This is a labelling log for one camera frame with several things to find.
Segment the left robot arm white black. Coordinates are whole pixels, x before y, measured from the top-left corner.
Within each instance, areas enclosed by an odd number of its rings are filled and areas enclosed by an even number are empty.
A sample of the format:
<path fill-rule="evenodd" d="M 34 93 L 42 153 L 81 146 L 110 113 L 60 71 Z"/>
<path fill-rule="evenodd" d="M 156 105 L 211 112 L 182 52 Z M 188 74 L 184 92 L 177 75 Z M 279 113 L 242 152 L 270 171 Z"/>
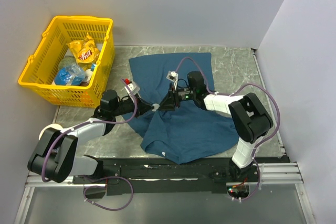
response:
<path fill-rule="evenodd" d="M 109 134 L 118 123 L 117 116 L 130 113 L 137 118 L 152 109 L 154 105 L 138 94 L 119 98 L 115 90 L 107 90 L 93 116 L 85 122 L 65 129 L 52 125 L 44 129 L 27 168 L 39 174 L 44 182 L 61 183 L 68 176 L 83 175 L 92 183 L 98 183 L 104 177 L 103 161 L 89 155 L 76 157 L 77 147 Z"/>

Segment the blue t-shirt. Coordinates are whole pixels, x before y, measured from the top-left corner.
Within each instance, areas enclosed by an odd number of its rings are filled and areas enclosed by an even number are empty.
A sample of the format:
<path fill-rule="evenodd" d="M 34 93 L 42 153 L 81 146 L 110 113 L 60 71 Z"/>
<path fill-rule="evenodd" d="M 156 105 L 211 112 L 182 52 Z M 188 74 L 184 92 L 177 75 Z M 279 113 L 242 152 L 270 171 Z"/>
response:
<path fill-rule="evenodd" d="M 177 70 L 186 79 L 189 72 L 201 69 L 213 89 L 211 58 L 209 52 L 160 54 L 131 58 L 129 64 L 140 97 L 154 104 L 167 94 L 169 71 Z M 175 111 L 149 111 L 128 125 L 143 138 L 140 146 L 145 152 L 177 164 L 227 151 L 238 143 L 231 118 L 202 110 L 193 101 L 182 102 Z"/>

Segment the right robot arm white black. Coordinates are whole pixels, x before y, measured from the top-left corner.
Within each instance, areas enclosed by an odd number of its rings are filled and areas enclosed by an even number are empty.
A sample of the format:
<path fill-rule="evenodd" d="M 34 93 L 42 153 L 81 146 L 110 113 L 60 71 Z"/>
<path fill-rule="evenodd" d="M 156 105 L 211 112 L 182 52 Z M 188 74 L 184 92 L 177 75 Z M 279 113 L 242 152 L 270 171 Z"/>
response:
<path fill-rule="evenodd" d="M 223 95 L 212 92 L 199 71 L 187 74 L 186 87 L 177 85 L 178 73 L 175 71 L 169 71 L 166 78 L 171 83 L 159 110 L 174 111 L 182 102 L 193 101 L 202 110 L 222 112 L 233 119 L 239 139 L 230 161 L 229 174 L 235 181 L 243 180 L 253 162 L 257 143 L 273 127 L 273 120 L 259 98 L 254 93 Z"/>

